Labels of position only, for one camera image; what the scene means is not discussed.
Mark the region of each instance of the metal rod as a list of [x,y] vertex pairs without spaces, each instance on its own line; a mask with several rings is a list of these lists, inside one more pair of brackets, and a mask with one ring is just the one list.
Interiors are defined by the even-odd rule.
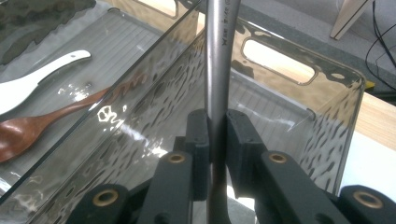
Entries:
[[233,36],[240,0],[208,0],[205,18],[205,110],[208,115],[212,186],[208,223],[230,223],[225,167],[226,117]]

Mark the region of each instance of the white surface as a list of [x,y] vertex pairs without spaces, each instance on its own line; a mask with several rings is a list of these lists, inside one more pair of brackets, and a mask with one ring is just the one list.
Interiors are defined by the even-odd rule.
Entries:
[[91,57],[91,54],[87,50],[77,50],[62,56],[25,77],[0,83],[0,115],[20,105],[35,90],[43,78],[65,65],[89,57]]
[[341,188],[363,185],[396,202],[396,151],[354,132]]

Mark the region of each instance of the spoon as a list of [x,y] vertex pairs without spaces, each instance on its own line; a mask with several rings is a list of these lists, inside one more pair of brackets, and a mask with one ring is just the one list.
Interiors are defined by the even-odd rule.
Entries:
[[7,161],[29,148],[44,130],[58,119],[96,103],[108,89],[90,95],[49,114],[9,119],[0,123],[0,162]]
[[0,115],[20,105],[45,77],[65,65],[89,57],[91,57],[91,54],[87,50],[76,50],[65,54],[25,77],[0,83]]

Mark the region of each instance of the wooden spoon handle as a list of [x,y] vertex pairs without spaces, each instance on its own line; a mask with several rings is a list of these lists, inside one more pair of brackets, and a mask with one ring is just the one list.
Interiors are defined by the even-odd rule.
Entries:
[[79,111],[80,109],[87,107],[89,105],[93,105],[105,95],[107,90],[108,88],[99,91],[93,95],[90,95],[80,101],[74,102],[71,105],[67,105],[61,109],[55,110],[47,115],[39,116],[42,119],[41,122],[43,123],[43,125],[44,124],[49,125],[52,122],[55,122],[56,120],[61,119],[66,115]]

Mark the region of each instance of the handle cutout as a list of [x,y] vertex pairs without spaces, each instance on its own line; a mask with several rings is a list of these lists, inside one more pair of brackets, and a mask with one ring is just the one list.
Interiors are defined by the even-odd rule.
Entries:
[[245,42],[242,51],[248,60],[288,77],[297,84],[308,83],[315,75],[312,67],[252,39]]
[[177,5],[175,0],[137,0],[137,2],[152,7],[171,18],[177,16]]

